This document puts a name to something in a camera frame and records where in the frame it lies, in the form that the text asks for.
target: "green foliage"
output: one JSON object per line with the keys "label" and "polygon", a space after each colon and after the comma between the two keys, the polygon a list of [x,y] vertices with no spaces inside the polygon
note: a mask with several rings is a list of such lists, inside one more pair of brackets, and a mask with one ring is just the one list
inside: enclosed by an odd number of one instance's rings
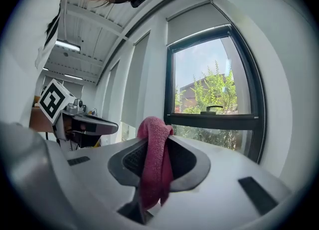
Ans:
{"label": "green foliage", "polygon": [[[196,105],[193,107],[187,107],[183,112],[186,114],[200,114],[201,111],[206,111],[207,106],[223,106],[222,108],[213,109],[217,114],[231,114],[237,107],[236,89],[233,80],[232,71],[230,71],[227,77],[220,74],[217,61],[215,62],[216,73],[208,68],[208,74],[204,73],[204,83],[207,88],[202,85],[201,80],[197,80],[195,76],[194,88],[191,88],[195,93]],[[185,91],[178,92],[176,87],[175,94],[175,109],[176,106],[180,109],[182,105],[182,96]],[[174,133],[178,136],[185,138],[191,138],[206,143],[226,147],[229,149],[239,149],[237,140],[240,140],[240,132],[233,130],[210,130],[203,128],[194,128],[188,126],[176,126],[173,125]]]}

